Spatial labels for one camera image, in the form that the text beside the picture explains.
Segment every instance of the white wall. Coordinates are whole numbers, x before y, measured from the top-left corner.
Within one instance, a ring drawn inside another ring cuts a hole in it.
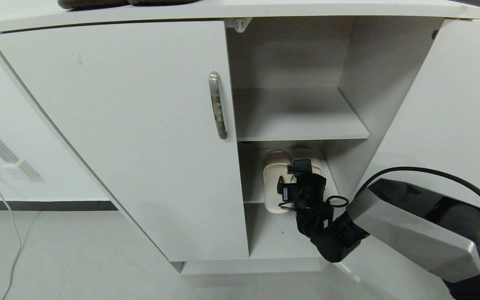
[[[0,0],[0,15],[43,5],[46,0]],[[107,200],[96,183],[81,169],[65,147],[40,120],[0,68],[0,139],[42,176],[43,182],[1,178],[8,200],[30,201]],[[5,162],[0,158],[0,166]]]

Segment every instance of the electrical cord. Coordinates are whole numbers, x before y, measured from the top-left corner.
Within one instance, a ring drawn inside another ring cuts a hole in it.
[[[1,190],[0,190],[0,197],[1,197],[1,200],[3,201],[3,203],[5,204],[5,206],[7,207],[8,209],[8,212],[10,213],[10,216],[12,218],[12,224],[14,224],[14,229],[16,230],[16,235],[17,235],[17,239],[20,241],[20,248],[19,250],[17,251],[18,253],[16,254],[16,258],[14,259],[14,262],[12,263],[12,268],[11,268],[11,271],[10,271],[10,281],[8,283],[8,288],[5,292],[5,295],[3,296],[2,300],[5,300],[6,296],[8,295],[8,291],[10,291],[10,288],[12,286],[12,279],[14,278],[14,269],[16,267],[16,262],[18,262],[18,258],[21,254],[21,250],[23,249],[23,243],[21,242],[21,237],[20,237],[20,234],[18,232],[18,228],[16,226],[16,221],[14,219],[14,214],[12,213],[12,209],[10,208],[10,206],[8,205],[7,201],[5,200],[5,197],[3,196],[3,194],[1,193]]]
[[[467,182],[466,180],[464,180],[460,177],[457,177],[455,175],[451,175],[449,173],[445,173],[445,172],[437,171],[437,170],[433,170],[433,169],[427,169],[426,167],[423,167],[423,168],[422,167],[393,167],[393,168],[389,167],[388,169],[384,169],[382,171],[379,171],[379,172],[375,173],[374,175],[372,175],[372,177],[368,178],[368,180],[366,180],[366,182],[364,184],[362,184],[362,186],[358,189],[358,192],[357,192],[356,195],[360,194],[360,192],[362,192],[364,189],[366,189],[371,184],[371,182],[373,182],[373,180],[375,180],[377,177],[379,177],[383,174],[390,173],[390,172],[395,172],[395,171],[415,171],[415,172],[428,173],[428,174],[444,177],[444,178],[447,178],[447,179],[451,179],[454,182],[459,183],[459,184],[467,187],[469,190],[473,191],[474,193],[476,193],[480,197],[480,189],[478,187],[474,186],[473,184],[471,184],[470,182]]]

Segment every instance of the cabinet side panel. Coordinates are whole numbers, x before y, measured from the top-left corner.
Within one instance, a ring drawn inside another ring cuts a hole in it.
[[[358,17],[339,90],[370,133],[324,143],[340,195],[351,198],[442,25],[437,17]]]

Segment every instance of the black baseboard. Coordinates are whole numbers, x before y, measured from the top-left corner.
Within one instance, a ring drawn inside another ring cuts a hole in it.
[[[118,210],[110,201],[8,201],[12,210],[28,211],[97,211]],[[0,210],[7,210],[5,204],[0,201]]]

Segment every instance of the black cable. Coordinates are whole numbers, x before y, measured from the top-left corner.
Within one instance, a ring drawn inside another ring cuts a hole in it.
[[[455,175],[451,175],[451,174],[448,174],[448,173],[445,173],[445,172],[441,172],[441,171],[436,171],[436,170],[433,170],[433,169],[427,169],[426,167],[389,167],[388,169],[384,169],[383,171],[379,171],[377,173],[375,173],[372,177],[368,178],[368,180],[366,180],[366,182],[364,184],[362,184],[362,186],[358,189],[358,192],[356,195],[360,194],[360,192],[362,192],[364,189],[366,189],[370,184],[371,182],[373,182],[373,180],[375,180],[377,177],[383,175],[383,174],[386,174],[386,173],[390,173],[390,172],[394,172],[394,171],[415,171],[415,172],[422,172],[422,173],[428,173],[428,174],[433,174],[433,175],[436,175],[436,176],[440,176],[440,177],[444,177],[444,178],[447,178],[447,179],[451,179],[453,180],[454,182],[458,182],[459,184],[467,187],[468,189],[472,190],[474,193],[476,193],[479,197],[480,197],[480,189],[476,186],[474,186],[473,184],[471,184],[470,182],[467,182],[466,180],[460,178],[460,177],[457,177]]]
[[[341,199],[341,200],[345,201],[345,203],[343,203],[343,204],[331,204],[331,202],[330,202],[331,199]],[[334,195],[334,196],[330,196],[329,198],[327,198],[327,202],[329,203],[330,207],[340,208],[340,207],[346,207],[349,204],[349,199],[347,199],[346,197],[343,197],[343,196]]]

